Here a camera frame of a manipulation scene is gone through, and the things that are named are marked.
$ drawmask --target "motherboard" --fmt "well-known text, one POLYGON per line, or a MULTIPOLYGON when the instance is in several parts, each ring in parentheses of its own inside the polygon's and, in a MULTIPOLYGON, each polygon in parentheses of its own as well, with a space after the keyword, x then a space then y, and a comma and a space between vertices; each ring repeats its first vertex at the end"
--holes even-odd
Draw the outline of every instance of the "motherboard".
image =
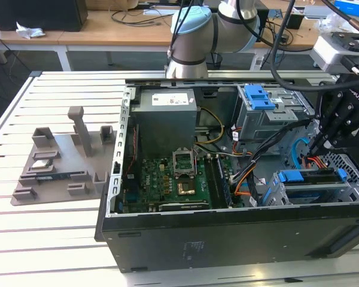
POLYGON ((144 213, 199 210, 232 205, 227 184, 232 175, 228 157, 143 159, 139 176, 129 175, 123 212, 144 213))

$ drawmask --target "circuit board chip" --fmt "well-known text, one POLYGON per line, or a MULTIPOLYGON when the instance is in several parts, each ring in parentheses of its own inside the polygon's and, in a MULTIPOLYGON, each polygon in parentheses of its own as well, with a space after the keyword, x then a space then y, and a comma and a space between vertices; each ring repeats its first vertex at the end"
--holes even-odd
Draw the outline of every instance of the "circuit board chip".
POLYGON ((177 182, 177 193, 179 196, 192 196, 196 193, 194 180, 180 179, 177 182))

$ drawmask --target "green circuit board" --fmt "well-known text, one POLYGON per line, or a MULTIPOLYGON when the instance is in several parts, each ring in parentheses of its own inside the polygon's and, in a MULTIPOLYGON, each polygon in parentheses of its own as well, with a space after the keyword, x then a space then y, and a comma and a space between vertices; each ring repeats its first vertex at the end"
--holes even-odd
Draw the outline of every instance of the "green circuit board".
MULTIPOLYGON (((189 159, 177 157, 177 168, 191 167, 189 159)), ((173 158, 144 159, 139 177, 138 192, 126 191, 124 205, 128 213, 155 212, 159 204, 165 203, 207 203, 211 208, 204 158, 197 158, 196 174, 193 178, 174 175, 173 158)), ((221 158, 226 179, 232 173, 228 157, 221 158)))

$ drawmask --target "gray power supply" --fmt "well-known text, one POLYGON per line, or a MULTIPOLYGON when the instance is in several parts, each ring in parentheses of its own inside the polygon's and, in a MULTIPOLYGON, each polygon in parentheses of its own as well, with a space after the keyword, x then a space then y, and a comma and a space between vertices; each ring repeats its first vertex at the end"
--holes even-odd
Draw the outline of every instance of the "gray power supply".
POLYGON ((191 150, 197 118, 192 89, 143 90, 132 116, 140 125, 143 157, 170 157, 178 148, 191 150))

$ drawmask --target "desk leg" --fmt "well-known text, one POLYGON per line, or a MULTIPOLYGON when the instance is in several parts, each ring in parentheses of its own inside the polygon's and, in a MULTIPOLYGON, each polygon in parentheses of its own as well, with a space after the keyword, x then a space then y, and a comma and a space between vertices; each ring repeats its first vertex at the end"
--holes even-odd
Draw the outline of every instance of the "desk leg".
POLYGON ((64 72, 72 71, 71 63, 69 62, 68 50, 65 46, 59 46, 56 49, 56 53, 59 56, 61 68, 64 72))
POLYGON ((254 57, 252 58, 250 66, 251 71, 259 71, 261 69, 264 57, 265 55, 267 55, 268 52, 270 51, 266 48, 254 50, 254 57))
POLYGON ((107 62, 109 66, 113 66, 112 52, 106 52, 107 54, 107 62))
POLYGON ((6 64, 7 62, 8 61, 7 61, 7 58, 4 55, 4 51, 0 51, 0 64, 6 64))

